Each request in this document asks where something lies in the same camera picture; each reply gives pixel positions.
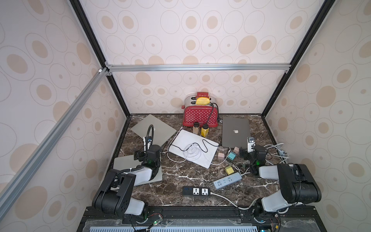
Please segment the teal plug adapter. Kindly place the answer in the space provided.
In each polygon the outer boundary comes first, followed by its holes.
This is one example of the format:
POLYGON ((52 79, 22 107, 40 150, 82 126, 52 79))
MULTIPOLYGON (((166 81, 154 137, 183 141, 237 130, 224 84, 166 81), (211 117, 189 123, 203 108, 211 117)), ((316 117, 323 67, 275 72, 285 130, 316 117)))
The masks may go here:
POLYGON ((236 154, 234 152, 230 152, 227 156, 227 159, 234 160, 236 158, 236 154))

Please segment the yellow plug adapter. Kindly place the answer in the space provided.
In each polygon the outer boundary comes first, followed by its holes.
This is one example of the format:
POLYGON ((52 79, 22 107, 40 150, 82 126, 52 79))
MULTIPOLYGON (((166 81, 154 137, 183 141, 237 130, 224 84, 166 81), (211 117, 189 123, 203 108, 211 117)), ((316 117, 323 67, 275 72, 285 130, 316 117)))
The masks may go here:
POLYGON ((228 176, 235 173, 234 169, 231 166, 227 166, 225 168, 225 171, 226 171, 228 176))

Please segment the black power strip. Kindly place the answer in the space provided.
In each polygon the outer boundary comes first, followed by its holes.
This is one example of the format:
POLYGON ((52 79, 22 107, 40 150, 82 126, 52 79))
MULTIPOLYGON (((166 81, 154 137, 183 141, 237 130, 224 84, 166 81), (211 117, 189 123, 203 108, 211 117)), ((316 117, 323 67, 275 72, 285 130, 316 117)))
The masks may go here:
POLYGON ((183 197, 209 197, 210 189, 207 187, 184 186, 182 189, 183 197))

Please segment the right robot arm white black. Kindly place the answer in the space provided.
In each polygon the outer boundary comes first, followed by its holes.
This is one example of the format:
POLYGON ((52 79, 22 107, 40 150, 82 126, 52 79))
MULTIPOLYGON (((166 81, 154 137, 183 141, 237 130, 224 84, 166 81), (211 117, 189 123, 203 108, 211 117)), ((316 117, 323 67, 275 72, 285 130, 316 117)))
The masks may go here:
POLYGON ((322 198, 321 190, 305 164, 278 163, 266 165, 268 150, 275 148, 278 156, 287 158, 278 145, 253 145, 239 148, 240 156, 250 162, 250 173, 262 178, 277 180, 280 189, 270 196, 259 198, 253 203, 253 215, 263 213, 284 214, 291 206, 317 203, 322 198))

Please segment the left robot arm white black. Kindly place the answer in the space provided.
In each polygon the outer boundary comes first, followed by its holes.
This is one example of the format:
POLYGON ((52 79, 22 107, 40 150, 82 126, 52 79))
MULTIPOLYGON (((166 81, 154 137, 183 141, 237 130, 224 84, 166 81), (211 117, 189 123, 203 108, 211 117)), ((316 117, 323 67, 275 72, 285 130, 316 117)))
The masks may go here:
POLYGON ((148 204, 131 196, 135 186, 156 177, 161 167, 160 152, 160 146, 151 145, 134 155, 141 162, 135 168, 109 170, 92 200, 92 206, 117 217, 132 215, 147 219, 148 204))

